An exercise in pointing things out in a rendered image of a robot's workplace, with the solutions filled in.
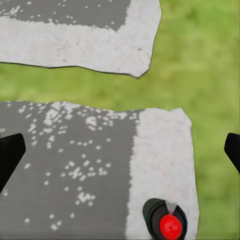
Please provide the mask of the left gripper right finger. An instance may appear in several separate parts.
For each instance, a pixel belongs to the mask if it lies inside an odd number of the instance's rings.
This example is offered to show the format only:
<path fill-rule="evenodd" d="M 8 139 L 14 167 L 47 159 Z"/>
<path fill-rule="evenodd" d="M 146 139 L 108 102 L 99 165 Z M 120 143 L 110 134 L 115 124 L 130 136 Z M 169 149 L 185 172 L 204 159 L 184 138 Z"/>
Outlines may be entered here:
<path fill-rule="evenodd" d="M 235 168 L 240 172 L 240 135 L 229 133 L 224 146 L 224 151 L 233 162 Z"/>

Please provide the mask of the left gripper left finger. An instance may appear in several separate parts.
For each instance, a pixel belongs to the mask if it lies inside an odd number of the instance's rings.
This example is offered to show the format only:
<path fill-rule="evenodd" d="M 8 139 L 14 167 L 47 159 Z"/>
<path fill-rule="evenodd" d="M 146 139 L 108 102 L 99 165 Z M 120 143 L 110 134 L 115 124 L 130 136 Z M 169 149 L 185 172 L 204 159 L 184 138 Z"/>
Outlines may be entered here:
<path fill-rule="evenodd" d="M 26 153 L 22 133 L 0 138 L 0 193 Z"/>

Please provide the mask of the pesticide atomizer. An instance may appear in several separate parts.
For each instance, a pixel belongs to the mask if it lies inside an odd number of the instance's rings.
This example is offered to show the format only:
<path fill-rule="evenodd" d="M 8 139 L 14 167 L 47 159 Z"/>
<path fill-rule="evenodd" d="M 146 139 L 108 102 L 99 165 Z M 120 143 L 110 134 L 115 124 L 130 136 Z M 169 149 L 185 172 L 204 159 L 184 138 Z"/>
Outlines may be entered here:
<path fill-rule="evenodd" d="M 188 221 L 177 202 L 152 198 L 146 201 L 142 213 L 153 240 L 184 240 Z"/>

